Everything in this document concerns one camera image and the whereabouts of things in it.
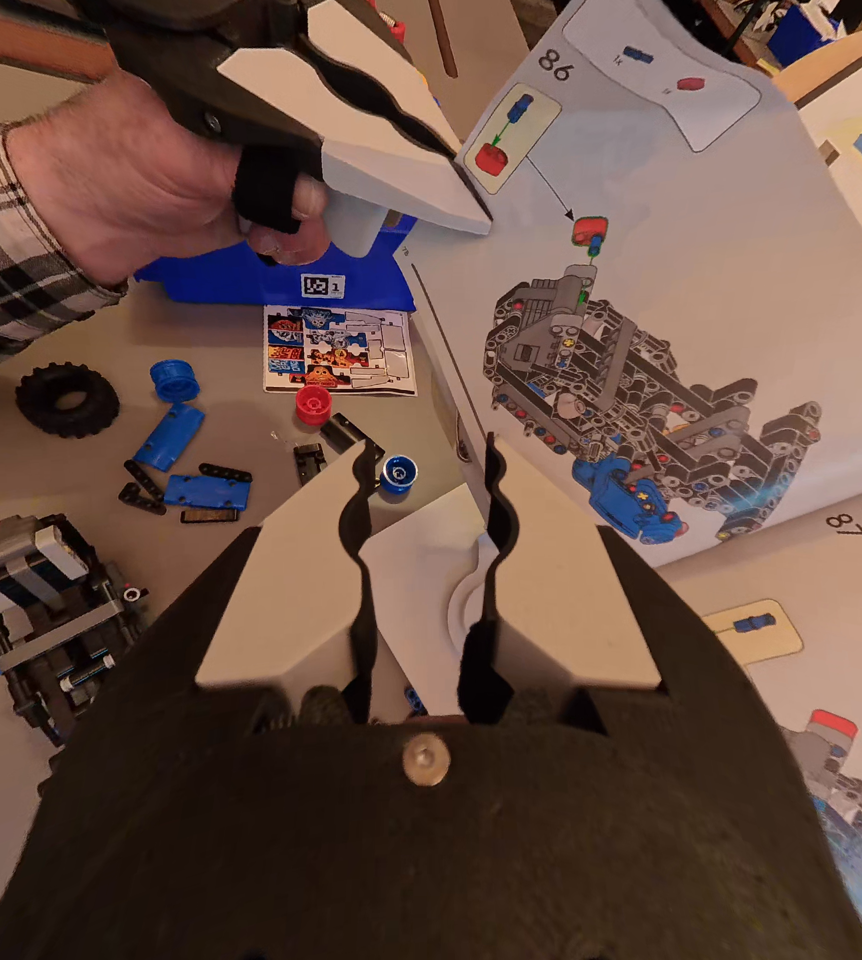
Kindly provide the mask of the toy brick vehicle chassis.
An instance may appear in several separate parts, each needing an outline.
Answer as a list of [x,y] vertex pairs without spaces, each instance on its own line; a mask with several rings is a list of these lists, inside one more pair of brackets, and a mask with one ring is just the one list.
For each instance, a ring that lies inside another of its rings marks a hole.
[[147,595],[63,513],[0,520],[0,678],[53,747],[145,630]]

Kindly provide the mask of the wooden board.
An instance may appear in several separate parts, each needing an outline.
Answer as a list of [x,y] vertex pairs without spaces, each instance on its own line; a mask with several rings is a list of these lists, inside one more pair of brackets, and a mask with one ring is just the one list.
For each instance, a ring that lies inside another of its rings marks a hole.
[[93,83],[107,76],[116,61],[105,42],[0,17],[0,65]]

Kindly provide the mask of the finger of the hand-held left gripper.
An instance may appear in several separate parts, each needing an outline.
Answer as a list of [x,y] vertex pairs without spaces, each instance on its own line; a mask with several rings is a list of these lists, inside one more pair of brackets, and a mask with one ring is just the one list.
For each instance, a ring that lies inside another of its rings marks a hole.
[[457,155],[460,139],[374,9],[365,2],[312,2],[304,20],[297,46],[330,90],[353,108],[387,120],[410,142],[447,159]]
[[453,162],[411,143],[388,119],[341,101],[297,54],[241,49],[218,71],[320,139],[330,190],[324,221],[350,257],[369,253],[390,210],[459,232],[490,232],[489,215]]

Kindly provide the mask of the grey desk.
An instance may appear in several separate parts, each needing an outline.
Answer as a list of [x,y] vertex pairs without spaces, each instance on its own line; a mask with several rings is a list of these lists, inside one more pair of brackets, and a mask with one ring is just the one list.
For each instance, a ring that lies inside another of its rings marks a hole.
[[[15,362],[5,364],[0,369],[0,515],[5,501],[47,501],[45,506],[52,507],[57,500],[62,503],[70,497],[70,507],[59,507],[58,511],[72,511],[75,520],[87,519],[90,526],[86,530],[100,535],[99,543],[104,547],[113,547],[112,556],[118,559],[128,572],[138,573],[141,578],[153,579],[157,576],[157,585],[168,582],[177,586],[174,579],[177,573],[187,575],[197,573],[204,563],[206,551],[203,542],[194,544],[186,550],[180,545],[165,544],[157,551],[151,541],[153,537],[146,530],[143,538],[134,531],[119,529],[115,526],[113,513],[123,515],[124,508],[110,507],[110,487],[112,474],[119,470],[111,463],[121,460],[121,444],[105,433],[103,438],[60,440],[38,434],[24,423],[14,409],[11,397],[12,380],[17,373],[29,369],[29,359],[40,360],[49,355],[53,359],[53,348],[58,346],[74,347],[75,359],[93,354],[100,361],[98,366],[107,374],[122,375],[125,368],[146,366],[147,358],[142,360],[127,357],[125,340],[133,339],[137,343],[136,323],[138,312],[119,307],[117,312],[104,313],[103,319],[87,319],[65,325],[60,330],[43,336],[30,344],[25,350],[13,356]],[[451,450],[453,441],[444,439],[443,426],[438,425],[443,414],[443,399],[435,396],[437,404],[435,414],[428,412],[423,400],[417,406],[412,404],[412,415],[404,416],[404,407],[399,405],[397,413],[387,403],[352,403],[363,410],[364,421],[368,429],[374,429],[373,436],[386,429],[387,438],[393,438],[393,446],[403,439],[403,451],[407,453],[429,454],[425,466],[430,467],[429,484],[425,491],[419,492],[415,501],[420,506],[430,502],[438,495],[448,492],[463,481],[459,472],[457,455]],[[30,735],[24,739],[18,737],[18,725],[15,721],[3,719],[6,698],[0,693],[0,893],[11,872],[12,861],[22,846],[27,830],[31,810],[35,802],[30,783],[30,767],[33,765],[28,755],[24,759],[18,756],[19,740],[30,747],[40,747],[39,737]]]

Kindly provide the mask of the blue wheel rim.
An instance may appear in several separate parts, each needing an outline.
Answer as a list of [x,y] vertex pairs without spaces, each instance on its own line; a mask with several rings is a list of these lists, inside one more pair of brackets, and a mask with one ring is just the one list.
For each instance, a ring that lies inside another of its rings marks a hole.
[[412,458],[396,454],[389,455],[382,463],[379,485],[389,496],[405,496],[416,482],[419,469]]
[[200,392],[196,374],[190,363],[180,359],[158,361],[149,368],[155,395],[165,403],[189,402]]

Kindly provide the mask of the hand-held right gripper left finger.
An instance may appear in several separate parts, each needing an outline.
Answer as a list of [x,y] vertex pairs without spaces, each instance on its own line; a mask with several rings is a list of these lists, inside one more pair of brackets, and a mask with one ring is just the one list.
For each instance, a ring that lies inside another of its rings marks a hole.
[[311,689],[367,722],[377,627],[362,546],[371,535],[376,446],[357,441],[260,526],[197,669],[203,689],[267,687],[297,711]]

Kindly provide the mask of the black rubber tyre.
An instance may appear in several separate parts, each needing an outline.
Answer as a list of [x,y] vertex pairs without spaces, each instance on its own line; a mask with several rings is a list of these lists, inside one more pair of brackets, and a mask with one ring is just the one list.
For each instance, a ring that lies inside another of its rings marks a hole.
[[120,414],[111,384],[85,365],[36,367],[15,389],[19,412],[44,433],[62,439],[95,436]]

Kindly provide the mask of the instruction booklet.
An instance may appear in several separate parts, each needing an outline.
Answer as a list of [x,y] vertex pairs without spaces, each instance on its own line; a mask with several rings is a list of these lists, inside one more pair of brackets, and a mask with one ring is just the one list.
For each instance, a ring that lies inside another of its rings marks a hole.
[[400,256],[489,433],[748,670],[862,917],[862,226],[800,113],[661,2],[571,2],[459,155],[485,237]]

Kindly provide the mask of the blue storage bin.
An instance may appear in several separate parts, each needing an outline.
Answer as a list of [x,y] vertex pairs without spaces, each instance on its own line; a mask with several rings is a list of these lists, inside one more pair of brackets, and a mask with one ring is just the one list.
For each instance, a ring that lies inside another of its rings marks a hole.
[[192,258],[159,258],[134,278],[162,284],[172,301],[185,304],[413,311],[394,254],[414,225],[403,216],[383,226],[363,258],[329,246],[311,264],[269,266],[240,243]]

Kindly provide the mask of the black cylinder brick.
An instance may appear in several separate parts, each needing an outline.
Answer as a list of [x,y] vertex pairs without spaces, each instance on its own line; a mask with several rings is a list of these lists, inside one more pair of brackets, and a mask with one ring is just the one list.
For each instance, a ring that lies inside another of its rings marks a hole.
[[320,426],[319,434],[335,453],[344,454],[358,444],[369,444],[377,461],[386,456],[386,451],[363,430],[353,424],[344,414],[336,412]]

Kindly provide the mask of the white stand base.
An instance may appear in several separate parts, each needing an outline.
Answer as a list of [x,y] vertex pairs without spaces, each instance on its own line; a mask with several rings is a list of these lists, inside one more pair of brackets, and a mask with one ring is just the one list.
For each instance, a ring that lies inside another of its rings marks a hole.
[[467,485],[371,537],[377,627],[431,715],[455,715],[466,635],[481,618],[485,565],[496,547]]

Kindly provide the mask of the sticker sheet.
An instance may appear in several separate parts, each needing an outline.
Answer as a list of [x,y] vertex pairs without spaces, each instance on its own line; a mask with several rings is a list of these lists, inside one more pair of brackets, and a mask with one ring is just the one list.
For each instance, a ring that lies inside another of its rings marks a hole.
[[264,390],[317,386],[337,394],[414,397],[409,318],[402,311],[267,305]]

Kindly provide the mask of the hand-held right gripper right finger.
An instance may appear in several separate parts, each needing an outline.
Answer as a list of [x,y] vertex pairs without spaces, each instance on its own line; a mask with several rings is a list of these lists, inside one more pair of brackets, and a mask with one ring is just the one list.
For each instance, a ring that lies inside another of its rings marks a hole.
[[590,515],[494,433],[485,490],[496,553],[462,647],[464,717],[497,724],[525,691],[560,718],[581,690],[658,690],[659,670]]

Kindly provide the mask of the person's left hand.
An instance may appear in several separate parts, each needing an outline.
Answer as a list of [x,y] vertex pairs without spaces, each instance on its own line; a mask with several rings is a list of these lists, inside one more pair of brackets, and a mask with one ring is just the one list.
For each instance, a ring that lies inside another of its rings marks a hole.
[[12,128],[5,150],[65,255],[102,287],[158,258],[196,257],[243,240],[294,266],[317,260],[330,244],[327,189],[305,174],[291,201],[296,234],[257,223],[242,232],[232,203],[241,149],[187,131],[146,83],[118,68]]

